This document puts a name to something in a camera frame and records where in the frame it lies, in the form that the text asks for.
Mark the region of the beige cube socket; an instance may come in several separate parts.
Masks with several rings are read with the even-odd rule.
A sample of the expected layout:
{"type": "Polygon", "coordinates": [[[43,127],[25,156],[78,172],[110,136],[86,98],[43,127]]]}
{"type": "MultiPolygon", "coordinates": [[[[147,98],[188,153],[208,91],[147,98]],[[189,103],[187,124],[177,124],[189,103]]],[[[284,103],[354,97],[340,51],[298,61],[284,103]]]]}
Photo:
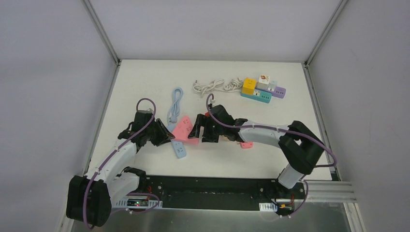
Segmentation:
{"type": "Polygon", "coordinates": [[[228,141],[234,141],[233,138],[229,135],[223,135],[223,137],[228,141]]]}

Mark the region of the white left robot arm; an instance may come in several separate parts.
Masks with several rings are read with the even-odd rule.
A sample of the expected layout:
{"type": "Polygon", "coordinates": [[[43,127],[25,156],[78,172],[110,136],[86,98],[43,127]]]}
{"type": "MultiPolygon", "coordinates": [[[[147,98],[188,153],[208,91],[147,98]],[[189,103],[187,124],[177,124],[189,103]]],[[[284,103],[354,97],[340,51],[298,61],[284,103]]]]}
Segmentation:
{"type": "Polygon", "coordinates": [[[69,182],[66,217],[90,227],[101,227],[109,219],[112,206],[133,192],[147,191],[146,173],[127,164],[147,143],[160,146],[174,135],[151,111],[138,110],[134,120],[117,137],[115,145],[97,167],[69,182]]]}

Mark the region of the pink plug adapter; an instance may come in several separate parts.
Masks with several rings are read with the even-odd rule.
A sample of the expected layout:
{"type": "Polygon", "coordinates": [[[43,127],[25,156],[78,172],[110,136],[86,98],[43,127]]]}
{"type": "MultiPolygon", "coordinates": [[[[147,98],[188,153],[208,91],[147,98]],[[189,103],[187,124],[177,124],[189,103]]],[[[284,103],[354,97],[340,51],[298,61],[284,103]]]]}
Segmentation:
{"type": "Polygon", "coordinates": [[[242,149],[253,148],[253,142],[240,142],[239,144],[242,149]]]}

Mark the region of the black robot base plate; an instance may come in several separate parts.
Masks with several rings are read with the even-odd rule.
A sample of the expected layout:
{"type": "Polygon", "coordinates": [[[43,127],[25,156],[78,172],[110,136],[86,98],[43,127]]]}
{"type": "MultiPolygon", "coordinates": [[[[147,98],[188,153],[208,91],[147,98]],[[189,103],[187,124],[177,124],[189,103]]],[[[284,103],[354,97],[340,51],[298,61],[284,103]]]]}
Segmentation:
{"type": "Polygon", "coordinates": [[[276,179],[149,175],[143,184],[137,189],[140,196],[125,196],[114,207],[290,213],[294,203],[306,195],[303,183],[287,189],[276,179]]]}

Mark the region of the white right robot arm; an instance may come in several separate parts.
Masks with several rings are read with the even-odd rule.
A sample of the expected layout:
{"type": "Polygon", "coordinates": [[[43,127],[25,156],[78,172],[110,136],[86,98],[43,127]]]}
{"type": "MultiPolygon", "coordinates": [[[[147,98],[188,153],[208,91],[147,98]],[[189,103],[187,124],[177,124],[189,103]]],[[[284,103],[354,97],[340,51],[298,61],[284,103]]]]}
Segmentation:
{"type": "Polygon", "coordinates": [[[234,119],[222,105],[209,105],[206,115],[197,115],[188,138],[217,143],[220,136],[234,142],[271,145],[282,151],[288,165],[274,185],[276,195],[281,198],[291,195],[296,183],[312,173],[324,152],[324,144],[300,121],[280,127],[257,124],[245,118],[234,119]]]}

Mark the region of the pink power strip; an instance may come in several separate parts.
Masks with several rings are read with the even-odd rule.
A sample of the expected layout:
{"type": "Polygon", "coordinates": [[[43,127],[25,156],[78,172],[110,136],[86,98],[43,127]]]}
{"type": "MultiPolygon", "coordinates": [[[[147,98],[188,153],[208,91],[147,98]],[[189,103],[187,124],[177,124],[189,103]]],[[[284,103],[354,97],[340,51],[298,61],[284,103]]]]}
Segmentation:
{"type": "Polygon", "coordinates": [[[188,116],[183,116],[182,119],[176,124],[172,130],[172,134],[175,137],[174,140],[185,144],[198,145],[199,138],[188,138],[188,135],[193,129],[193,124],[188,116]]]}

